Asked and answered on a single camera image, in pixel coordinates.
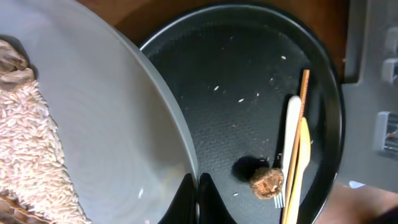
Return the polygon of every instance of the wooden table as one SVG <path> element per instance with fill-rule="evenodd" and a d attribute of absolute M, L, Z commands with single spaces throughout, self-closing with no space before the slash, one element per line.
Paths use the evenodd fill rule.
<path fill-rule="evenodd" d="M 224 0 L 78 0 L 136 45 L 182 13 Z M 262 0 L 311 28 L 324 43 L 339 76 L 344 70 L 348 0 Z"/>

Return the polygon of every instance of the yellow utensil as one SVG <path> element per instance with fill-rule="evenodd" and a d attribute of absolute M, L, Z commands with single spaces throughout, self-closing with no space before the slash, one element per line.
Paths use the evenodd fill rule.
<path fill-rule="evenodd" d="M 290 203 L 290 196 L 292 194 L 292 189 L 293 189 L 294 174 L 295 174 L 296 163 L 297 163 L 297 154 L 299 153 L 301 120 L 303 118 L 304 109 L 305 109 L 305 101 L 307 98 L 309 78 L 310 78 L 310 71 L 304 70 L 303 78 L 302 78 L 302 82 L 301 82 L 301 89 L 300 89 L 300 98 L 301 98 L 300 116 L 298 117 L 298 124 L 297 124 L 296 135 L 294 138 L 292 156 L 290 158 L 289 173 L 287 174 L 287 177 L 285 177 L 285 178 L 287 178 L 287 181 L 286 181 L 285 208 L 282 212 L 282 224 L 287 223 L 287 207 Z"/>
<path fill-rule="evenodd" d="M 307 119 L 302 118 L 300 130 L 300 149 L 298 150 L 297 167 L 294 176 L 294 183 L 290 202 L 287 208 L 287 223 L 296 224 L 299 215 L 300 194 L 303 182 L 304 171 L 310 163 L 311 138 L 308 129 Z"/>

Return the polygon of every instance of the white plastic knife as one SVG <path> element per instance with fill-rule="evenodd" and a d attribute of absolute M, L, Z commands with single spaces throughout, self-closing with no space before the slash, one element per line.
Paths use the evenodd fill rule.
<path fill-rule="evenodd" d="M 283 158 L 281 164 L 281 169 L 282 172 L 284 173 L 284 184 L 282 187 L 283 207 L 285 207 L 286 204 L 285 194 L 286 194 L 287 175 L 289 173 L 290 158 L 292 157 L 292 150 L 297 130 L 297 123 L 299 122 L 300 108 L 301 108 L 300 97 L 299 96 L 290 97 L 287 105 L 285 144 L 284 144 Z"/>

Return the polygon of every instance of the black plate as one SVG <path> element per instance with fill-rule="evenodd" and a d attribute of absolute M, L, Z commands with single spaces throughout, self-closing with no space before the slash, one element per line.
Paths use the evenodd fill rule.
<path fill-rule="evenodd" d="M 305 116 L 313 144 L 298 223 L 316 219 L 339 167 L 343 113 L 331 60 L 303 24 L 269 7 L 222 4 L 173 21 L 141 50 L 183 111 L 200 173 L 210 173 L 237 223 L 279 223 L 274 201 L 257 199 L 245 175 L 267 164 L 258 159 L 277 164 L 287 100 L 309 68 Z"/>

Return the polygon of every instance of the cooked rice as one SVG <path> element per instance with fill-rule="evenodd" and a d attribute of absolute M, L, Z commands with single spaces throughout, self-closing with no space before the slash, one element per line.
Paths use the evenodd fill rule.
<path fill-rule="evenodd" d="M 63 166 L 57 125 L 36 80 L 0 90 L 0 194 L 52 223 L 91 223 Z"/>

